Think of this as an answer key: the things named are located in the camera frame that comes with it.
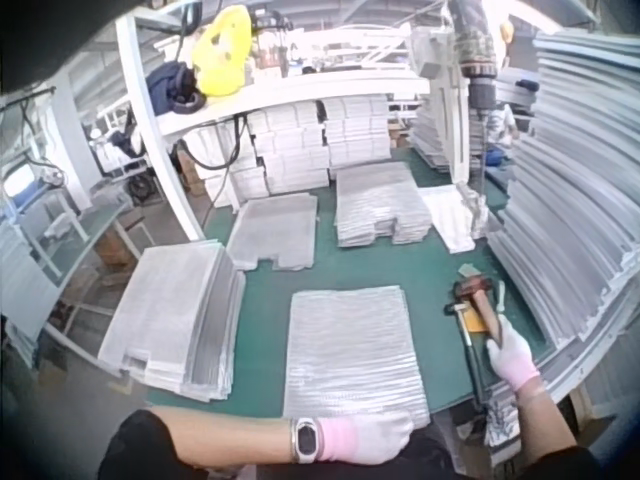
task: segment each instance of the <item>power drill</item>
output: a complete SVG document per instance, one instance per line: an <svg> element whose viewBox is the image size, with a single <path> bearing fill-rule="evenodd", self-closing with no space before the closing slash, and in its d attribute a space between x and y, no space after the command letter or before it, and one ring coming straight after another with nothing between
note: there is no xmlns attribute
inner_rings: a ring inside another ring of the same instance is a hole
<svg viewBox="0 0 640 480"><path fill-rule="evenodd" d="M470 203L478 203L472 211L474 218L479 219L484 216L482 210L486 209L486 206L480 203L484 196L487 119L489 112L496 107L496 54L482 0L449 0L449 10L456 34L455 52L458 64L462 75L469 79L469 108L475 110L482 124L480 169L469 172L468 182L469 187L478 194Z"/></svg>

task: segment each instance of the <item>watch face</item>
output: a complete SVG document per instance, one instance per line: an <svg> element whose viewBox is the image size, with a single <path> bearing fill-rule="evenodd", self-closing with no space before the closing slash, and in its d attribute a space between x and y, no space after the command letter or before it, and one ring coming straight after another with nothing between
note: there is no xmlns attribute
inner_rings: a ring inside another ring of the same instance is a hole
<svg viewBox="0 0 640 480"><path fill-rule="evenodd" d="M316 432L309 425L302 425L298 428L298 449L303 455L316 453Z"/></svg>

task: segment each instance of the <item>person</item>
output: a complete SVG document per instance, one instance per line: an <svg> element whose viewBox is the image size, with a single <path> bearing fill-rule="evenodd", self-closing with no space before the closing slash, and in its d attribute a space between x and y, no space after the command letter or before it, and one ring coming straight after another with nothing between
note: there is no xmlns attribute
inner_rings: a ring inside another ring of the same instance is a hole
<svg viewBox="0 0 640 480"><path fill-rule="evenodd" d="M529 464L522 478L598 478L598 463L576 446L527 341L505 317L500 321L502 346L488 340L487 349L493 369L515 392ZM296 430L301 423L312 425ZM309 442L314 436L304 428L315 428L317 445ZM428 429L413 432L408 412L296 421L151 407L133 413L120 426L98 478L206 478L205 468L246 464L271 466L264 467L259 478L466 478L453 470L443 442L424 434ZM301 461L314 464L273 466Z"/></svg>
<svg viewBox="0 0 640 480"><path fill-rule="evenodd" d="M508 103L499 103L487 119L487 154L486 165L499 167L506 158L506 152L514 139L520 138L511 107Z"/></svg>

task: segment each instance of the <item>forearm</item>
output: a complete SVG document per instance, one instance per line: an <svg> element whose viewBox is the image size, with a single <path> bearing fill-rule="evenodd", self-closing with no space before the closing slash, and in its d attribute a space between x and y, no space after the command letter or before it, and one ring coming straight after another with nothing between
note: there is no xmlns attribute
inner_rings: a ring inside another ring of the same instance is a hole
<svg viewBox="0 0 640 480"><path fill-rule="evenodd" d="M544 389L540 377L526 382L516 392L522 447L529 464L545 455L576 445L560 410Z"/></svg>
<svg viewBox="0 0 640 480"><path fill-rule="evenodd" d="M150 411L169 429L178 458L197 467L293 461L290 421L251 419L171 407Z"/></svg>

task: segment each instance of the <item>hand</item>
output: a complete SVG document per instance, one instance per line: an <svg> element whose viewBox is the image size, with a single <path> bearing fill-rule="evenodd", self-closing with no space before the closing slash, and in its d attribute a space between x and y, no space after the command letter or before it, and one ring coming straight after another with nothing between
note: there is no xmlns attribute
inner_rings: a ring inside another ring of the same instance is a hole
<svg viewBox="0 0 640 480"><path fill-rule="evenodd" d="M409 412L319 418L322 441L319 461L378 465L395 458L409 443Z"/></svg>
<svg viewBox="0 0 640 480"><path fill-rule="evenodd" d="M493 339L487 340L491 366L517 392L526 382L539 377L540 372L533 364L531 348L524 337L504 315L498 315L498 319L502 326L502 348Z"/></svg>

